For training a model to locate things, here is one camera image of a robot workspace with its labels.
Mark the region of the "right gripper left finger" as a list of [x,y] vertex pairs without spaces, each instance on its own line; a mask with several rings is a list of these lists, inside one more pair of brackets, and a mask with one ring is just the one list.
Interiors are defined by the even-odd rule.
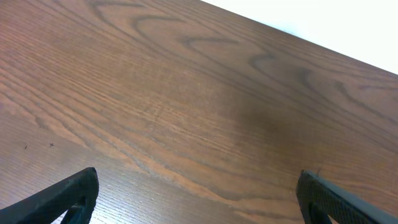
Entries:
[[65,224],[88,224],[96,206],[96,169],[87,167],[46,189],[1,209],[1,223],[48,224],[63,216]]

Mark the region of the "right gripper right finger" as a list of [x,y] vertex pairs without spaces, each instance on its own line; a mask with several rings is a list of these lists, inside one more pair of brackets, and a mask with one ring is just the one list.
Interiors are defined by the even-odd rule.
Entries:
[[396,224],[397,218],[313,172],[303,170],[296,196],[306,224]]

